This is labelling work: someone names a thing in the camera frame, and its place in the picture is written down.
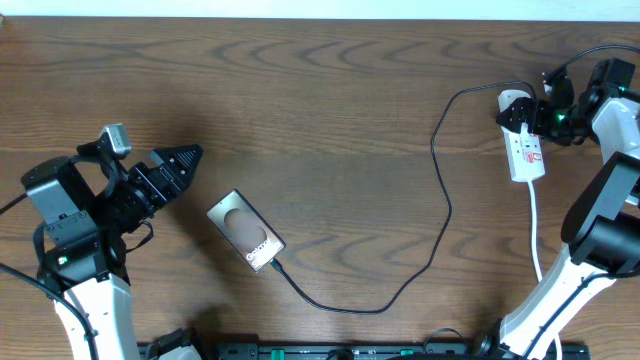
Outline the white power strip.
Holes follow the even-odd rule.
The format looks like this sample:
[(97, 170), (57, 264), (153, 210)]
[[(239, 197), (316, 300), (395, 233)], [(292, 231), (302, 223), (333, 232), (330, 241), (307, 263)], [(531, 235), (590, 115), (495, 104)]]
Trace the white power strip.
[(532, 182), (545, 175), (540, 139), (528, 132), (526, 124), (519, 132), (502, 127), (511, 180)]

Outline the smartphone with bronze back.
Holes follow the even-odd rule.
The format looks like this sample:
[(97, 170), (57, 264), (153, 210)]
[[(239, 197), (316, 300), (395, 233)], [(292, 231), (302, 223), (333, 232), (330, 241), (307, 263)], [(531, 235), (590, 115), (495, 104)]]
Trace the smartphone with bronze back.
[(216, 202), (206, 215), (254, 272), (261, 271), (286, 247), (237, 189)]

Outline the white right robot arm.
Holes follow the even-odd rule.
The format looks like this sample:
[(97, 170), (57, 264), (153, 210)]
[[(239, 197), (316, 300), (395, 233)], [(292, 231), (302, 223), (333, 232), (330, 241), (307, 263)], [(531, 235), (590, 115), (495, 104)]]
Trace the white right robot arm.
[(611, 58), (596, 64), (585, 91), (576, 96), (561, 66), (544, 75), (547, 100), (504, 91), (496, 122), (533, 163), (525, 144), (536, 135), (560, 146), (596, 142), (603, 166), (569, 209), (561, 228), (560, 254), (527, 299), (499, 324), (485, 348), (489, 357), (542, 359), (554, 338), (598, 292), (639, 274), (639, 220), (623, 212), (639, 203), (639, 95), (635, 67)]

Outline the white USB charger adapter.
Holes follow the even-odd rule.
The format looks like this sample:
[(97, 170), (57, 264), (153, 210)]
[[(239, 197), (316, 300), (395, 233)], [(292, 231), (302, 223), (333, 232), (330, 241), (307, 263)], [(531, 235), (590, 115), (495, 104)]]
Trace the white USB charger adapter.
[(530, 98), (530, 94), (525, 91), (516, 89), (502, 91), (498, 96), (499, 111), (503, 112), (508, 109), (518, 98)]

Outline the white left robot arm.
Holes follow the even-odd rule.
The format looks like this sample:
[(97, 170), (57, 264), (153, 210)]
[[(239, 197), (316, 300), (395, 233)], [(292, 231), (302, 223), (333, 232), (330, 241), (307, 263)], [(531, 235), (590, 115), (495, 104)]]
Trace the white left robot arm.
[(95, 141), (22, 177), (44, 219), (34, 233), (37, 279), (54, 294), (76, 359), (203, 359), (190, 329), (137, 342), (123, 239), (188, 189), (203, 150), (157, 148), (153, 166), (130, 169), (121, 164), (126, 155)]

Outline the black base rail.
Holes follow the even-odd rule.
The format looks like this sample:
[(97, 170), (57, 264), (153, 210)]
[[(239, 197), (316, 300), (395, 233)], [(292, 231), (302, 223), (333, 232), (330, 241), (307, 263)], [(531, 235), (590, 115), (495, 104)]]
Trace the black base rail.
[(261, 340), (255, 334), (200, 334), (194, 328), (177, 329), (137, 344), (142, 359), (213, 360), (375, 360), (375, 359), (497, 359), (490, 342), (473, 342), (443, 328), (422, 342), (305, 342)]

